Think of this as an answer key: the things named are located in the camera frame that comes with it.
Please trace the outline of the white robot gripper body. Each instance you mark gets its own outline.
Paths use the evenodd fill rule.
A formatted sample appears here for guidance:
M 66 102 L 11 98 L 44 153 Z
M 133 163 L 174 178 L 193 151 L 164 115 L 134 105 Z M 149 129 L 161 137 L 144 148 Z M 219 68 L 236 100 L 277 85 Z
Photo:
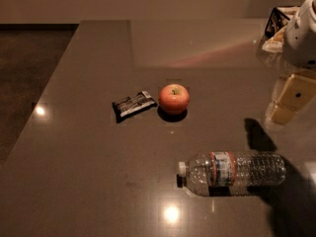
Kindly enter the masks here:
M 297 67 L 316 68 L 316 0 L 305 0 L 289 20 L 283 55 Z

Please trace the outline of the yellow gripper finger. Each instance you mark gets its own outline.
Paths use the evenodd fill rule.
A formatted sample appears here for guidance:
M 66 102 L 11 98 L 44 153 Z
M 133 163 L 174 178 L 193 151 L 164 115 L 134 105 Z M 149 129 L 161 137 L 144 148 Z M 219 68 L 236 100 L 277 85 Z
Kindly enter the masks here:
M 300 70 L 276 80 L 269 121 L 285 125 L 316 96 L 316 72 Z

